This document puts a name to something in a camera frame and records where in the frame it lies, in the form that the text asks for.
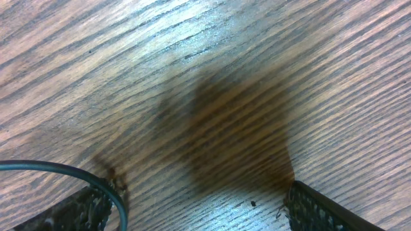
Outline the black USB cable silver plug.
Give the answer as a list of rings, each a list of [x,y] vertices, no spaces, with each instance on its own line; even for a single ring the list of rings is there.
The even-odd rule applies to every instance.
[[[1,171],[27,170],[27,171],[45,171],[58,173],[62,175],[72,176],[81,179],[95,186],[97,189],[104,192],[117,207],[120,218],[120,230],[127,231],[128,228],[128,212],[125,208],[125,203],[120,195],[102,178],[96,175],[79,169],[77,167],[68,166],[54,162],[46,162],[39,160],[2,160]]]

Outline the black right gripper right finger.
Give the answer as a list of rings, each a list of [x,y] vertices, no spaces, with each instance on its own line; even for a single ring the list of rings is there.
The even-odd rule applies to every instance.
[[[292,183],[285,205],[292,231],[383,231],[301,181]]]

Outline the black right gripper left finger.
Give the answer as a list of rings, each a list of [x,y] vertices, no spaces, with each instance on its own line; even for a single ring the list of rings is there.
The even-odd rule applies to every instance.
[[[86,186],[10,231],[103,231],[112,206],[104,192]]]

